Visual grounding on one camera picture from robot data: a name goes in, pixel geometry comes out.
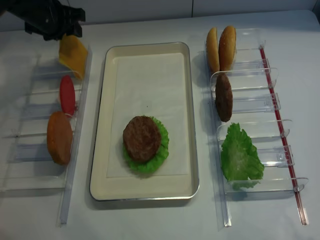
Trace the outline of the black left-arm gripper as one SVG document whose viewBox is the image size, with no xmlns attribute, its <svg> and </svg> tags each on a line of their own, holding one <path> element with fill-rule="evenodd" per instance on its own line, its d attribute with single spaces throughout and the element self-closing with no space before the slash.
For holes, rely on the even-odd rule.
<svg viewBox="0 0 320 240">
<path fill-rule="evenodd" d="M 23 20 L 26 33 L 41 35 L 45 41 L 58 41 L 65 35 L 81 38 L 80 22 L 86 21 L 85 10 L 58 0 L 2 0 L 0 12 Z"/>
</svg>

